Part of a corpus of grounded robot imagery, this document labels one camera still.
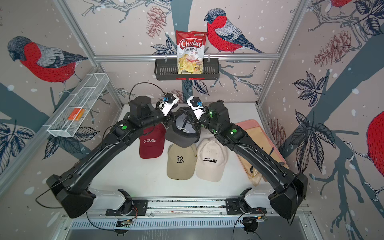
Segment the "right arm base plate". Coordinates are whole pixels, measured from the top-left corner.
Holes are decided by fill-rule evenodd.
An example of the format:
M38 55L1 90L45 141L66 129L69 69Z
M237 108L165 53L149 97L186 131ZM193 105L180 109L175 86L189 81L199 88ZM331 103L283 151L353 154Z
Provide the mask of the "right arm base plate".
M226 199L225 202L225 208L228 215L265 215L267 213L266 208L253 208L243 199Z

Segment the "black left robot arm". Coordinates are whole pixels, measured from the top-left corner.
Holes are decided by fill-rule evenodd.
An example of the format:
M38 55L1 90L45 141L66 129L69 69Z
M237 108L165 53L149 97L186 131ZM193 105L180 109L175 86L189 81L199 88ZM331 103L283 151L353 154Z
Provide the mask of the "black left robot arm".
M97 196L89 190L93 178L120 152L144 135L144 131L158 124L169 124L172 109L179 98L166 94L155 106L151 98L139 96L130 101L130 111L113 125L102 142L86 157L60 176L51 175L47 180L61 208L71 219L85 214Z

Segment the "red baseball cap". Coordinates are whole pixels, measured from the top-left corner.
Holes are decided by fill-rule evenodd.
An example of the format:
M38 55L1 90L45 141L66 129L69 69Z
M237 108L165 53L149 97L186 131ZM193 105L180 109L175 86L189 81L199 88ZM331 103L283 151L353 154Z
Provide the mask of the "red baseball cap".
M166 128L162 123L149 127L140 137L139 154L142 159L155 159L162 155L165 145Z

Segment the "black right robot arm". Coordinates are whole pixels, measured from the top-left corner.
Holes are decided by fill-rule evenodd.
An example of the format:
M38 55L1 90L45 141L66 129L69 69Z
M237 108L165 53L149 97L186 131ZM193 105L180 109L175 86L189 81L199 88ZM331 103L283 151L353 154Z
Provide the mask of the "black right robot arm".
M202 110L195 113L198 121L209 130L221 145L243 157L271 184L274 192L268 196L273 210L287 220L293 220L306 198L308 178L295 174L275 161L270 154L259 147L240 126L231 123L229 111L222 100L204 106L201 101L192 104Z

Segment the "black baseball cap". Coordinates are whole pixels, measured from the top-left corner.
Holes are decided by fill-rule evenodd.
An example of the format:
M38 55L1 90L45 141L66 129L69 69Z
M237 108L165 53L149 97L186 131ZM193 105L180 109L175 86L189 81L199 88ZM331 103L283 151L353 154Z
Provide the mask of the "black baseball cap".
M165 139L181 148L187 148L200 140L201 130L192 124L192 113L188 107L180 107L175 113L175 120L168 127Z

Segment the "cream Colorado baseball cap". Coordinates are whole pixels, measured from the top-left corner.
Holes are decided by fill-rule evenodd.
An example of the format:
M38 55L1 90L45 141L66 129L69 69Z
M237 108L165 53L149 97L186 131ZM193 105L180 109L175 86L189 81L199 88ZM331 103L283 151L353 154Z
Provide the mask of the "cream Colorado baseball cap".
M228 162L228 150L215 138L204 139L197 148L196 175L210 182L222 179Z

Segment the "khaki baseball cap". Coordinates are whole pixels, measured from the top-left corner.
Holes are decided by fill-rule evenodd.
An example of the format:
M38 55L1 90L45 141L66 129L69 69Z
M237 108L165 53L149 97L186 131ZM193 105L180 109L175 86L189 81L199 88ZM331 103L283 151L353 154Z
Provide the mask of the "khaki baseball cap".
M195 173L197 147L182 148L176 144L168 149L167 176L173 180L189 180Z

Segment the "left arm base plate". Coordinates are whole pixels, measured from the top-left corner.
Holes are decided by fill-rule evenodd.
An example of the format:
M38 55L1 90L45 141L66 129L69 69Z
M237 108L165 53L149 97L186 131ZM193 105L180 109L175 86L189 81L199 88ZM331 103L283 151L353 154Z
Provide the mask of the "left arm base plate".
M125 200L117 210L107 209L107 217L145 216L148 208L148 200Z

